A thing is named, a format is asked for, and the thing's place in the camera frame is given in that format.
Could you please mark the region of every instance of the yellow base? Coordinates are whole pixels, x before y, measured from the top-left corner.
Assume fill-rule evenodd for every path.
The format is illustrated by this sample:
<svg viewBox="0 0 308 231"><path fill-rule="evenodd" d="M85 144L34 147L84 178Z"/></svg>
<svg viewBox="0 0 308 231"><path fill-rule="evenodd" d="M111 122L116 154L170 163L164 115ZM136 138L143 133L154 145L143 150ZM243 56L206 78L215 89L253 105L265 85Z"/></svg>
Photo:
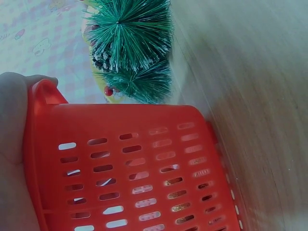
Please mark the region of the yellow base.
<svg viewBox="0 0 308 231"><path fill-rule="evenodd" d="M89 5L89 0L85 0L85 1L81 1L83 2L84 4L87 4ZM82 37L84 39L84 41L88 44L89 46L89 58L90 58L90 65L91 65L91 69L92 69L92 74L93 74L93 77L95 78L95 81L97 83L97 85L99 86L100 90L105 94L105 87L107 86L106 82L102 79L102 77L100 75L97 74L97 72L99 72L99 70L97 70L95 68L95 66L93 66L93 63L92 63L92 57L91 57L91 54L92 54L92 46L90 45L89 41L87 41L87 39L85 38L84 34L85 34L85 31L87 29L87 24L88 24L88 21L87 21L87 17L90 16L91 13L95 13L95 9L91 6L88 7L87 11L89 13L85 13L85 18L83 19L82 21L82 25L81 25L81 33L82 33ZM110 103L121 103L125 97L121 97L119 99L116 99L115 97L113 96L107 96L105 95L106 99L110 102Z"/></svg>

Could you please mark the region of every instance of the wood grain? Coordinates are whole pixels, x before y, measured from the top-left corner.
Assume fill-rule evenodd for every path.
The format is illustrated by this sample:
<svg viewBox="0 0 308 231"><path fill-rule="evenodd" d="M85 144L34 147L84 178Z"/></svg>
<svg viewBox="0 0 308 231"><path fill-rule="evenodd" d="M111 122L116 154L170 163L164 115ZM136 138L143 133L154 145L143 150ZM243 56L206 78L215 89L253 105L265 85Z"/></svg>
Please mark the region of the wood grain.
<svg viewBox="0 0 308 231"><path fill-rule="evenodd" d="M246 231L308 227L308 1L172 0L170 103L213 122Z"/></svg>

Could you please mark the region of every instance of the hand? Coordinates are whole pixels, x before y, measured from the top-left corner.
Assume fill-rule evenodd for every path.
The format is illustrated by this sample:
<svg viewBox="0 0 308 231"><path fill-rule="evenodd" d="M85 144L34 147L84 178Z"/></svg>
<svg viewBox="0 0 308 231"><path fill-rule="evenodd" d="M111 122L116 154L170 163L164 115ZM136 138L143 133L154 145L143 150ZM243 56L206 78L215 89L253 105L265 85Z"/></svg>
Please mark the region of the hand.
<svg viewBox="0 0 308 231"><path fill-rule="evenodd" d="M27 113L27 89L46 76L0 75L0 230L39 231L27 190L22 142Z"/></svg>

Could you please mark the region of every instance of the miniature christmas tree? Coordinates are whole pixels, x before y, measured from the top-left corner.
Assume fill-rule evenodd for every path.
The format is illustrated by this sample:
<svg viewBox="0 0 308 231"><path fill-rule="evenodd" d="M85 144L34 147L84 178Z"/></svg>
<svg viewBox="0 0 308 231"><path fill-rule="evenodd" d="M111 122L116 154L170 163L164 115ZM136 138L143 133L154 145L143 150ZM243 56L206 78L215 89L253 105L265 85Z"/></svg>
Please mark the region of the miniature christmas tree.
<svg viewBox="0 0 308 231"><path fill-rule="evenodd" d="M112 87L141 103L170 94L170 0L91 0L92 61Z"/></svg>

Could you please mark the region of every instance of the red berry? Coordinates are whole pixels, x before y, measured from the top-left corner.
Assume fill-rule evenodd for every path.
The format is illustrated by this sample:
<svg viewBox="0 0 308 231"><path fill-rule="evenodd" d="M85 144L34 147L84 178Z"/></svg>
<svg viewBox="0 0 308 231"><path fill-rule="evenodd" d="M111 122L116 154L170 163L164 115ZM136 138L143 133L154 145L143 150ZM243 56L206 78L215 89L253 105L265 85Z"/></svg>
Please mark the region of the red berry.
<svg viewBox="0 0 308 231"><path fill-rule="evenodd" d="M110 88L108 86L105 87L105 95L106 96L112 96L113 93L114 93L114 90L112 90L112 88Z"/></svg>
<svg viewBox="0 0 308 231"><path fill-rule="evenodd" d="M99 25L93 25L92 26L92 30L96 30L97 28L99 28L100 26Z"/></svg>

